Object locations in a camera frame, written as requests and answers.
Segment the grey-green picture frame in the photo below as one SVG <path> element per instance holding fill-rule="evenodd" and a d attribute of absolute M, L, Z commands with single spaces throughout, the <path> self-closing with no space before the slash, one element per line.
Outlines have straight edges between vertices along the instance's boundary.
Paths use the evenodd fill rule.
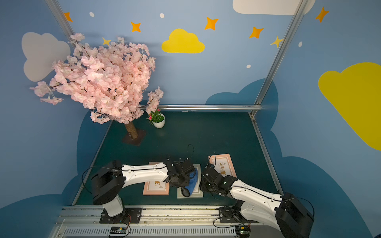
<path fill-rule="evenodd" d="M 200 190 L 200 182 L 201 182 L 201 166 L 200 164 L 193 165 L 197 171 L 197 176 L 192 179 L 195 182 L 195 186 L 193 188 L 193 192 L 189 197 L 185 197 L 181 189 L 177 189 L 177 199 L 190 199 L 190 198 L 203 198 L 203 192 Z"/>

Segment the blue black-edged cloth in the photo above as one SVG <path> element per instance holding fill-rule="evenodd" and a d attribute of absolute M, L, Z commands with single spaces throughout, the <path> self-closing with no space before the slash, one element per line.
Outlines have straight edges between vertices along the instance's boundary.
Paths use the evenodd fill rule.
<path fill-rule="evenodd" d="M 190 174 L 190 181 L 189 181 L 189 184 L 184 187 L 184 188 L 181 188 L 181 194 L 184 196 L 184 197 L 190 197 L 194 191 L 194 188 L 196 187 L 196 183 L 197 183 L 197 175 L 198 175 L 198 172 L 197 170 L 195 170 L 194 172 L 192 172 Z"/>

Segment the pink picture frame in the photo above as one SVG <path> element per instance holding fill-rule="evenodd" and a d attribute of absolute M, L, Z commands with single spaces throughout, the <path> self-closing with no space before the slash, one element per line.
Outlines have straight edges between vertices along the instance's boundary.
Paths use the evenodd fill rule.
<path fill-rule="evenodd" d="M 212 164 L 217 172 L 225 176 L 236 177 L 236 172 L 230 154 L 211 155 L 209 163 Z"/>
<path fill-rule="evenodd" d="M 163 180 L 149 181 L 144 184 L 144 189 L 142 195 L 145 196 L 168 196 L 170 187 Z"/>

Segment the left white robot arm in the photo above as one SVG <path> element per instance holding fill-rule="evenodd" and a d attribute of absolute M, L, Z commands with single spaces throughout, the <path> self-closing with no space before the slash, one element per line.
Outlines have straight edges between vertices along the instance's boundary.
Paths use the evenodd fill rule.
<path fill-rule="evenodd" d="M 91 178 L 93 204 L 103 207 L 102 216 L 117 223 L 117 218 L 126 215 L 126 209 L 119 192 L 130 185 L 150 181 L 164 182 L 169 186 L 180 188 L 184 197 L 190 197 L 197 180 L 197 170 L 189 159 L 143 165 L 123 165 L 114 160 L 101 167 Z"/>

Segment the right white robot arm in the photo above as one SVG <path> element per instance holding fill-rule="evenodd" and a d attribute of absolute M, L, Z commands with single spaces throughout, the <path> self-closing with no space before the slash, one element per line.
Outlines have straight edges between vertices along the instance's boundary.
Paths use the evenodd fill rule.
<path fill-rule="evenodd" d="M 202 173 L 200 188 L 235 199 L 234 209 L 241 217 L 273 227 L 286 238 L 308 238 L 311 234 L 314 214 L 291 193 L 266 192 L 234 176 L 223 176 L 212 165 Z"/>

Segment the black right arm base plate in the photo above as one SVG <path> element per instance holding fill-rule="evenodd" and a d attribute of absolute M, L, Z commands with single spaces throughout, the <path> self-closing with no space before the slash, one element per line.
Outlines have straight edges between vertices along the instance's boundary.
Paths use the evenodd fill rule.
<path fill-rule="evenodd" d="M 218 208 L 219 211 L 219 222 L 222 224 L 227 223 L 248 223 L 248 220 L 246 220 L 240 212 L 237 210 L 229 207 L 229 206 L 223 206 Z"/>

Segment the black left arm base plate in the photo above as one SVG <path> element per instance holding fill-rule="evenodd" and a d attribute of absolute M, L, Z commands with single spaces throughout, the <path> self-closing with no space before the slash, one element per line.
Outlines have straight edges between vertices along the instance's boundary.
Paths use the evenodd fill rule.
<path fill-rule="evenodd" d="M 123 212 L 114 217 L 109 216 L 107 211 L 104 209 L 101 213 L 100 224 L 138 224 L 141 219 L 142 208 L 127 207 L 124 208 Z"/>

